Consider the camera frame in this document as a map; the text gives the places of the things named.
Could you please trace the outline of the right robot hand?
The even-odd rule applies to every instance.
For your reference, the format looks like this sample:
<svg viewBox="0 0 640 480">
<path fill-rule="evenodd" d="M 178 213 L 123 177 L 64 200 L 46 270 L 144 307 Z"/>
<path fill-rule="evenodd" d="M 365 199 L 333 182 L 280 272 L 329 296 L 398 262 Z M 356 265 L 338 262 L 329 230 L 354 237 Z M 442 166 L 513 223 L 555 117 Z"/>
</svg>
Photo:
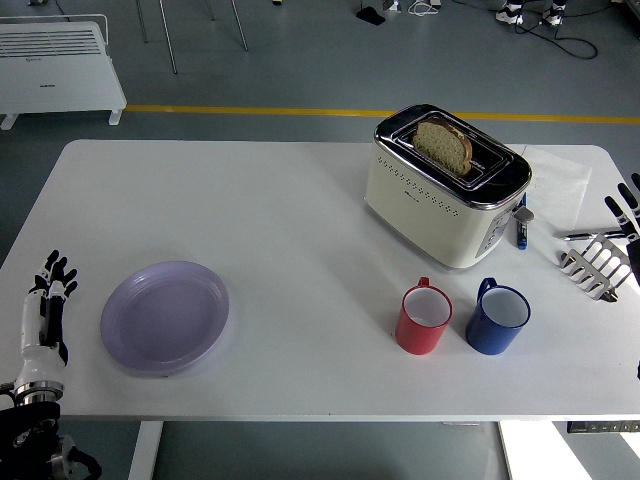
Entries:
<svg viewBox="0 0 640 480">
<path fill-rule="evenodd" d="M 636 282 L 639 282 L 639 198 L 624 182 L 619 183 L 617 188 L 620 195 L 631 209 L 631 213 L 635 221 L 632 221 L 628 217 L 613 197 L 606 196 L 604 198 L 604 202 L 616 219 L 624 237 L 627 239 L 627 255 L 630 262 L 630 268 L 635 276 Z"/>
</svg>

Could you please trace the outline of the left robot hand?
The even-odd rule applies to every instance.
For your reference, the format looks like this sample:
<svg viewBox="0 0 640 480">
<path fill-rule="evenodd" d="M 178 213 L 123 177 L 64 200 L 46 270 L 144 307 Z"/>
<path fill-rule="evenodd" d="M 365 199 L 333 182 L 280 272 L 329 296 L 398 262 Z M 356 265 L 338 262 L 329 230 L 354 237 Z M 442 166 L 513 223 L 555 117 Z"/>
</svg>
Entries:
<svg viewBox="0 0 640 480">
<path fill-rule="evenodd" d="M 62 391 L 62 371 L 68 363 L 63 339 L 64 307 L 75 291 L 77 270 L 66 270 L 68 259 L 53 250 L 34 276 L 25 296 L 21 326 L 22 369 L 15 390 L 25 394 L 36 387 Z"/>
</svg>

